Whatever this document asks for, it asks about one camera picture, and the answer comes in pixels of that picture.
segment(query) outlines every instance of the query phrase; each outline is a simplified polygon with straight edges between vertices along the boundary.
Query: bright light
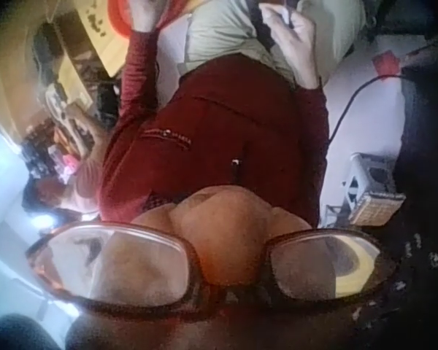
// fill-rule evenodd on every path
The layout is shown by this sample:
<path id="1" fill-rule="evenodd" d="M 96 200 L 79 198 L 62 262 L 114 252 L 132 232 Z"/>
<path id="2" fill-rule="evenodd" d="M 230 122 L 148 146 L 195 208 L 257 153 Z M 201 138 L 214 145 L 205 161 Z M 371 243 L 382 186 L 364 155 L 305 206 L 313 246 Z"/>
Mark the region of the bright light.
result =
<path id="1" fill-rule="evenodd" d="M 97 213 L 91 213 L 91 214 L 83 214 L 81 215 L 81 221 L 92 221 L 95 218 L 97 218 Z"/>
<path id="2" fill-rule="evenodd" d="M 55 224 L 55 219 L 48 214 L 39 215 L 38 217 L 33 217 L 32 225 L 36 228 L 51 228 Z"/>

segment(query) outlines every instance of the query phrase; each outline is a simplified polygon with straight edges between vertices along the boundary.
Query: hand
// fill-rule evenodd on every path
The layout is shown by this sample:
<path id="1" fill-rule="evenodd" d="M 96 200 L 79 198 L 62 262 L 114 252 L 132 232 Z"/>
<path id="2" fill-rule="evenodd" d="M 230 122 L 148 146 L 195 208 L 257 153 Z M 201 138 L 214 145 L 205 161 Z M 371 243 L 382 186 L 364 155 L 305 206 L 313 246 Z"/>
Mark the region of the hand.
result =
<path id="1" fill-rule="evenodd" d="M 128 0 L 131 27 L 134 31 L 149 33 L 157 26 L 169 0 Z"/>
<path id="2" fill-rule="evenodd" d="M 260 4 L 263 22 L 271 29 L 273 40 L 279 45 L 297 82 L 303 88 L 319 86 L 315 60 L 315 24 L 294 9 L 283 5 Z M 283 21 L 290 12 L 293 29 Z"/>

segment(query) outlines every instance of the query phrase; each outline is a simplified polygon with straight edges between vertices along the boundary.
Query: red object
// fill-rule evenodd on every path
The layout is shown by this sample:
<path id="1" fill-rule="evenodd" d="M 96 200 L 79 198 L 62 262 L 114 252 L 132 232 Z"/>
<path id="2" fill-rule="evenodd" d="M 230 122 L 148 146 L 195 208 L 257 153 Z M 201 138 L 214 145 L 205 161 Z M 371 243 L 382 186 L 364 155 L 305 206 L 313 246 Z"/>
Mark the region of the red object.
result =
<path id="1" fill-rule="evenodd" d="M 64 155 L 64 163 L 65 166 L 67 166 L 71 170 L 72 174 L 74 174 L 80 166 L 79 160 L 72 155 Z"/>
<path id="2" fill-rule="evenodd" d="M 315 227 L 329 138 L 323 90 L 291 90 L 265 65 L 228 55 L 183 77 L 158 111 L 157 41 L 157 33 L 131 34 L 103 167 L 102 219 L 130 222 L 152 194 L 179 198 L 238 184 Z"/>
<path id="3" fill-rule="evenodd" d="M 401 60 L 399 60 L 390 50 L 381 55 L 375 56 L 372 61 L 374 68 L 377 70 L 378 76 L 401 73 Z"/>
<path id="4" fill-rule="evenodd" d="M 171 0 L 166 14 L 161 18 L 158 28 L 164 28 L 182 15 L 188 0 Z M 109 21 L 112 27 L 125 38 L 130 37 L 131 16 L 127 0 L 109 0 L 107 5 Z"/>

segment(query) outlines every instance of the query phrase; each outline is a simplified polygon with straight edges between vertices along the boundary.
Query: eyeglasses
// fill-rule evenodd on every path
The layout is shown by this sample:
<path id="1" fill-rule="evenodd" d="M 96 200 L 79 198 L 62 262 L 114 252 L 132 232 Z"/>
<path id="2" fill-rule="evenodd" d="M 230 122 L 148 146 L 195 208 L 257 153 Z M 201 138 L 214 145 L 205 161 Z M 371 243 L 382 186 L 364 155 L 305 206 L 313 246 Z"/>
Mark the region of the eyeglasses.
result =
<path id="1" fill-rule="evenodd" d="M 26 256 L 57 298 L 86 311 L 142 319 L 202 318 L 230 306 L 326 311 L 373 298 L 397 269 L 371 236 L 335 229 L 268 241 L 251 285 L 208 283 L 188 241 L 136 225 L 68 225 Z"/>

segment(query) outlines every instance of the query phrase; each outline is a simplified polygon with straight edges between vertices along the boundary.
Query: black cable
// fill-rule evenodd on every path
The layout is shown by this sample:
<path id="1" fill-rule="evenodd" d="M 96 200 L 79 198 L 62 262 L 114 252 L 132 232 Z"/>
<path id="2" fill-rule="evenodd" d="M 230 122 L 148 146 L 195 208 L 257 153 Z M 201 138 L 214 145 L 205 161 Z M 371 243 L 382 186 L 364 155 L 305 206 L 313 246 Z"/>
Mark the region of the black cable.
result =
<path id="1" fill-rule="evenodd" d="M 405 75 L 396 75 L 396 74 L 385 74 L 385 75 L 380 75 L 378 77 L 375 77 L 371 80 L 369 80 L 368 82 L 365 82 L 362 86 L 360 86 L 353 94 L 352 97 L 350 97 L 349 102 L 347 103 L 347 106 L 344 109 L 344 112 L 341 114 L 341 117 L 339 118 L 339 120 L 337 121 L 336 127 L 334 128 L 334 131 L 331 135 L 331 137 L 329 138 L 329 144 L 332 143 L 332 141 L 334 141 L 334 138 L 337 135 L 337 131 L 339 131 L 339 128 L 342 124 L 342 121 L 344 120 L 346 114 L 349 112 L 349 109 L 352 106 L 352 103 L 355 101 L 356 97 L 358 96 L 358 94 L 367 86 L 373 84 L 374 82 L 377 82 L 378 80 L 381 79 L 387 79 L 387 78 L 399 78 L 399 79 L 404 79 L 404 80 L 409 80 L 411 82 L 415 82 L 415 80 L 413 78 L 407 77 Z"/>

